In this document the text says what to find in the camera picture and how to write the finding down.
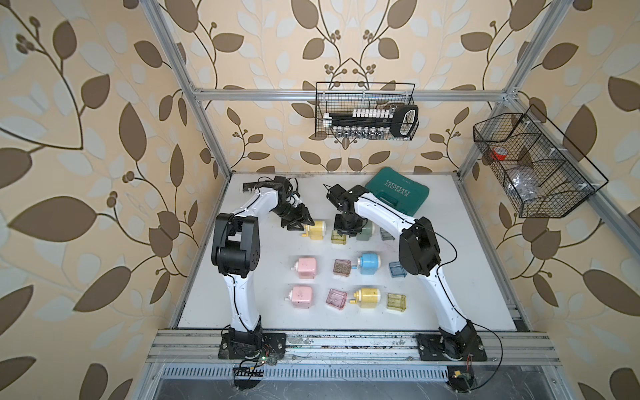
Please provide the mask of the yellow clear sharpener tray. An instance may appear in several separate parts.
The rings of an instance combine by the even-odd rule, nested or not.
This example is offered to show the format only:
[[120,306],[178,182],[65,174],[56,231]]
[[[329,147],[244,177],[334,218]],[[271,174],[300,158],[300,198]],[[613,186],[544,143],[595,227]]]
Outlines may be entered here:
[[345,245],[347,243],[348,236],[341,234],[337,230],[333,230],[331,234],[331,242],[336,245]]

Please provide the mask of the yellow pencil sharpener back row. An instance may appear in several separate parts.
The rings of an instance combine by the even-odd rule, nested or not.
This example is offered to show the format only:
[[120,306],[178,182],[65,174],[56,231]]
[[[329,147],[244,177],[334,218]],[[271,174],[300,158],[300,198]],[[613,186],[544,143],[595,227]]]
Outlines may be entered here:
[[311,240],[322,241],[326,233],[325,221],[318,220],[312,225],[304,225],[304,231],[302,236]]

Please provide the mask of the brown clear sharpener tray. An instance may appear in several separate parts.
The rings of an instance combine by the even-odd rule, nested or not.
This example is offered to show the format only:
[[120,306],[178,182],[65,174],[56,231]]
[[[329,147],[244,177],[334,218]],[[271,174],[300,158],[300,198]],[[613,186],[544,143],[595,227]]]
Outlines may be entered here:
[[336,259],[333,265],[333,273],[341,277],[349,277],[353,269],[352,262],[345,259]]

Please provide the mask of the pink pencil sharpener row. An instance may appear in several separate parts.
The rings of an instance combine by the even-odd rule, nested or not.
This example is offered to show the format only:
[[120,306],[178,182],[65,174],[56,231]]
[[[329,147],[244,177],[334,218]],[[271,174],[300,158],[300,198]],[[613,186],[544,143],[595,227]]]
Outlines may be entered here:
[[313,257],[299,258],[292,267],[300,279],[315,279],[318,273],[318,261]]
[[313,288],[310,286],[294,286],[285,297],[294,308],[309,309],[313,306]]

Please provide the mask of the pink clear sharpener tray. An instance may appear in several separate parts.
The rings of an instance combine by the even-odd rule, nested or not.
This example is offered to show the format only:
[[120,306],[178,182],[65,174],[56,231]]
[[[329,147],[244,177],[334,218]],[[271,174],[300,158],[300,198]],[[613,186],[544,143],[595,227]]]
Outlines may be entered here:
[[343,310],[348,300],[348,294],[344,291],[330,288],[326,298],[326,305],[336,310]]

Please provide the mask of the pink pencil sharpener front row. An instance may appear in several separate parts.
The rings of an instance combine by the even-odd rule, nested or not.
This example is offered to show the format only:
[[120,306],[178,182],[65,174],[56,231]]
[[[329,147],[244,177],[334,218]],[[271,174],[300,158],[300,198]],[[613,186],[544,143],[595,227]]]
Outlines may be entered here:
[[309,309],[313,306],[313,288],[310,286],[294,286],[285,297],[294,308]]

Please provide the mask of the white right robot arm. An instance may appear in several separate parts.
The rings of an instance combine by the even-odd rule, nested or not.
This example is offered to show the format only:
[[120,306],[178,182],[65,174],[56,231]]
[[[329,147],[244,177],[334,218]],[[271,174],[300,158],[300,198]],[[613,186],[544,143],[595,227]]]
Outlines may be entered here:
[[430,220],[401,213],[361,185],[346,189],[335,184],[328,188],[327,199],[337,210],[333,228],[338,234],[355,237],[371,222],[398,241],[398,261],[423,282],[442,332],[456,335],[469,326],[449,292],[437,233]]

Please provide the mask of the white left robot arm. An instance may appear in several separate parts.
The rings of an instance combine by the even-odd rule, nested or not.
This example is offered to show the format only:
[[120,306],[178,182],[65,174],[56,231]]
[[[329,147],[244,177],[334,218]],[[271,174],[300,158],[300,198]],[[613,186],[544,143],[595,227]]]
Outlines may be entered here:
[[211,261],[228,287],[230,328],[253,333],[261,320],[253,288],[253,272],[261,255],[260,218],[273,213],[288,231],[303,231],[313,226],[314,220],[301,200],[296,178],[264,177],[245,183],[243,191],[251,193],[251,198],[231,213],[219,213],[214,220]]

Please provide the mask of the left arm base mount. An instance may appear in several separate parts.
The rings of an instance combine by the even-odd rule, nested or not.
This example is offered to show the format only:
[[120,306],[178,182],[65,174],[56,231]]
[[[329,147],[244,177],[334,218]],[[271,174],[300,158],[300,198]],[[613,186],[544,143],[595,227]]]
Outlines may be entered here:
[[275,364],[284,358],[286,346],[285,333],[265,333],[260,327],[251,332],[225,328],[222,331],[218,358]]

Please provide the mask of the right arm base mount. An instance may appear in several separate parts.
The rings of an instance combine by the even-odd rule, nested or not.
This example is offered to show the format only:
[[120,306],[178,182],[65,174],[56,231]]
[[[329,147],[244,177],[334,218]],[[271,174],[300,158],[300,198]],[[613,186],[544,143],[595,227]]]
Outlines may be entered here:
[[421,361],[473,361],[486,362],[488,355],[475,331],[471,333],[419,333],[416,336]]

